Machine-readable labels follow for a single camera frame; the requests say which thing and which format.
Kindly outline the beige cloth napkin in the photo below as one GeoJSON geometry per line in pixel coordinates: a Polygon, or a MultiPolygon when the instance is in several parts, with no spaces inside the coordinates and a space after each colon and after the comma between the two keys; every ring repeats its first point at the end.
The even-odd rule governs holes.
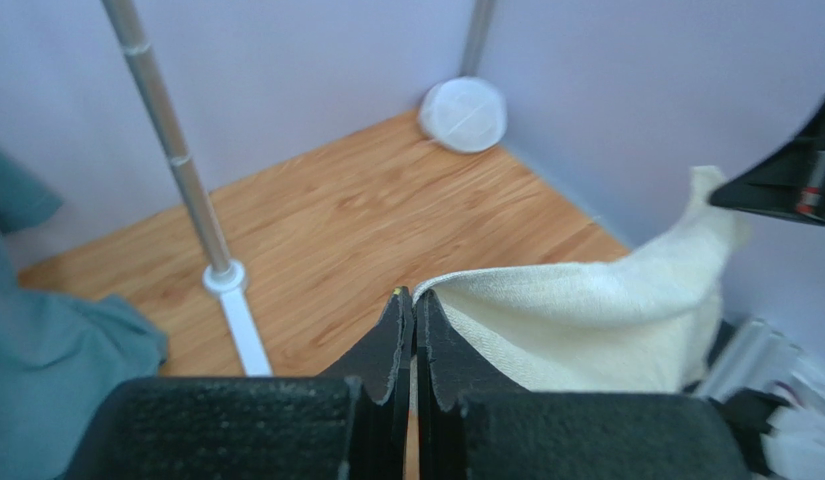
{"type": "Polygon", "coordinates": [[[617,260],[458,271],[414,295],[435,293],[460,336],[531,391],[678,392],[706,374],[722,276],[749,235],[709,202],[725,180],[693,168],[679,220],[617,260]]]}

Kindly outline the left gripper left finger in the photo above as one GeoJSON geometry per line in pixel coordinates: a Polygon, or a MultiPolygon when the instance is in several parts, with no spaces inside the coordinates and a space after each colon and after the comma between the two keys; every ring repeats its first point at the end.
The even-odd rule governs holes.
{"type": "Polygon", "coordinates": [[[414,346],[413,302],[391,293],[377,323],[320,375],[352,389],[340,479],[402,479],[414,346]]]}

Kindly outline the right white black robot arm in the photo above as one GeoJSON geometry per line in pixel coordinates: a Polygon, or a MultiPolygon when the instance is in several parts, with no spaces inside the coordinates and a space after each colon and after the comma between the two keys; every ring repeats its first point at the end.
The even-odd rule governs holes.
{"type": "MultiPolygon", "coordinates": [[[[825,97],[784,146],[717,187],[709,203],[825,227],[825,97]]],[[[825,479],[824,413],[748,388],[717,407],[753,472],[784,479],[825,479]]]]}

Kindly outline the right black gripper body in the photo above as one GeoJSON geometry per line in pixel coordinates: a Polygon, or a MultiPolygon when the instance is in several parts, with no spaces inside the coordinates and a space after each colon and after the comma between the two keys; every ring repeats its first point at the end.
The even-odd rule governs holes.
{"type": "Polygon", "coordinates": [[[791,140],[716,188],[714,207],[825,227],[825,97],[791,140]]]}

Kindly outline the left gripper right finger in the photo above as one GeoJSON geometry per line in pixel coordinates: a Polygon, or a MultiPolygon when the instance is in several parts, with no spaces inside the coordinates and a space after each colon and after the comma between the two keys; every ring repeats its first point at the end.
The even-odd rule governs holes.
{"type": "Polygon", "coordinates": [[[466,441],[460,398],[524,392],[450,324],[432,289],[415,301],[417,417],[422,479],[464,479],[466,441]]]}

